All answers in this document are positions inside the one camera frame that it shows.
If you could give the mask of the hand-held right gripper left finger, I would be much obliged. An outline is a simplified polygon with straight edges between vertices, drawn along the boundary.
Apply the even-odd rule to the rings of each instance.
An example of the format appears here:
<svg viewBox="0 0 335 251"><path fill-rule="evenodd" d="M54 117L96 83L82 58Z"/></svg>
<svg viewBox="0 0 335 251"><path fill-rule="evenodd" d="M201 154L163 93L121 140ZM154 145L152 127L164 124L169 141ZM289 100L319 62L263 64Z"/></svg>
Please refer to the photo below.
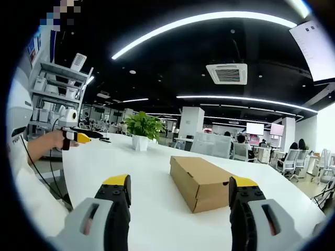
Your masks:
<svg viewBox="0 0 335 251"><path fill-rule="evenodd" d="M56 250L128 250L130 206L130 175L110 177L66 216L50 242Z"/></svg>

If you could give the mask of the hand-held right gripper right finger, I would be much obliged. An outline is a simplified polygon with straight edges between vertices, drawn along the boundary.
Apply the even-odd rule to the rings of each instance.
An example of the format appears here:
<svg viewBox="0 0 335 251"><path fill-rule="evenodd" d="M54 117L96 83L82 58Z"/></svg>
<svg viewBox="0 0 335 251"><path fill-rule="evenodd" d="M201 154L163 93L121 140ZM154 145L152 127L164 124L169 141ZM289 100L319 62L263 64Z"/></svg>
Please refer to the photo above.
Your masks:
<svg viewBox="0 0 335 251"><path fill-rule="evenodd" d="M267 199L248 178L229 178L232 250L306 250L325 224L324 213L310 203L297 212Z"/></svg>

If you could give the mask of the person's left hand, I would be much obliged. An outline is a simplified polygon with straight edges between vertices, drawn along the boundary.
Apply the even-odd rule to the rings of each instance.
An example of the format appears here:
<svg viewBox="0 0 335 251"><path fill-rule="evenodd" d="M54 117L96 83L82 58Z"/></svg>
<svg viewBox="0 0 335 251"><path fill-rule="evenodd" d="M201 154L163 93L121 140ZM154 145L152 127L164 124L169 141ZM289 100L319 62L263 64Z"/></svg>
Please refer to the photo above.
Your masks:
<svg viewBox="0 0 335 251"><path fill-rule="evenodd" d="M41 136L39 140L39 146L41 147L42 153L46 153L53 148L63 148L65 137L63 136L63 131L55 130Z"/></svg>

